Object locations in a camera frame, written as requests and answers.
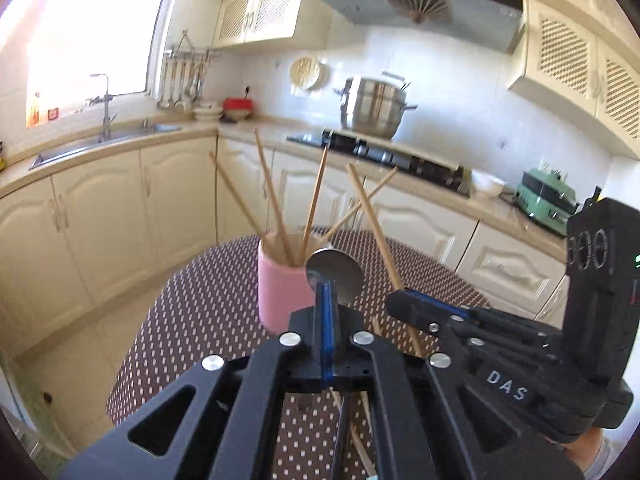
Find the faucet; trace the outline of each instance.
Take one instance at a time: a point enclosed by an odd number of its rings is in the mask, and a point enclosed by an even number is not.
[[[102,133],[100,134],[100,142],[111,139],[111,122],[116,118],[116,115],[109,117],[109,76],[106,74],[91,74],[91,77],[105,76],[107,79],[107,90],[104,94],[104,119],[102,120]]]

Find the polka dot tablecloth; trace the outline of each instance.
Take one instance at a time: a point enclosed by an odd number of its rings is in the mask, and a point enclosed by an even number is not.
[[[403,322],[384,311],[391,281],[371,232],[341,231],[334,247],[353,256],[365,275],[364,290],[351,305],[365,325],[378,316],[382,335],[403,352],[413,353]],[[411,247],[389,240],[405,286],[450,304],[487,306],[481,294],[449,269]],[[121,423],[146,400],[209,354],[235,359],[250,354],[271,335],[258,319],[258,237],[239,238],[196,257],[166,284],[140,328],[116,376],[106,410]],[[437,350],[437,339],[420,333],[425,355]],[[375,463],[375,450],[361,400],[353,410],[356,431]],[[334,455],[338,408],[329,392],[288,394],[282,408],[273,459],[273,479],[327,479]],[[344,478],[360,480],[366,471],[350,442]]]

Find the bolt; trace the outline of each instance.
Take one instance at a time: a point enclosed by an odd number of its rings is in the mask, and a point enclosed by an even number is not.
[[[439,352],[429,357],[429,362],[434,368],[448,368],[451,364],[451,357]]]
[[[225,365],[225,359],[219,355],[208,355],[202,360],[202,367],[209,372],[220,370]]]
[[[371,343],[373,343],[373,339],[373,334],[364,330],[353,334],[353,342],[357,345],[370,345]]]
[[[302,338],[295,332],[285,332],[280,336],[280,344],[283,346],[298,346],[300,341]]]

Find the black cooktop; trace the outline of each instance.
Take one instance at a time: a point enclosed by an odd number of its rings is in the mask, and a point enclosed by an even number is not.
[[[289,136],[287,140],[316,148],[328,146],[332,152],[362,158],[387,168],[398,168],[398,171],[445,187],[466,198],[469,197],[469,184],[464,178],[463,166],[453,169],[427,158],[376,144],[375,140],[358,137],[357,134],[348,136],[333,130],[324,130],[319,135]]]

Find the sink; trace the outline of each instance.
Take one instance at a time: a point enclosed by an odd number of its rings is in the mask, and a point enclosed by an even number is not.
[[[68,142],[40,152],[33,164],[29,167],[30,170],[39,168],[44,164],[63,160],[68,156],[77,155],[78,153],[88,152],[94,150],[99,146],[109,146],[110,144],[116,144],[123,142],[124,140],[139,139],[140,137],[147,137],[157,134],[166,134],[169,132],[177,132],[180,130],[179,126],[172,126],[170,124],[141,124],[139,127],[133,128],[120,128],[111,131],[111,139],[103,140],[100,135],[84,137],[73,142]]]

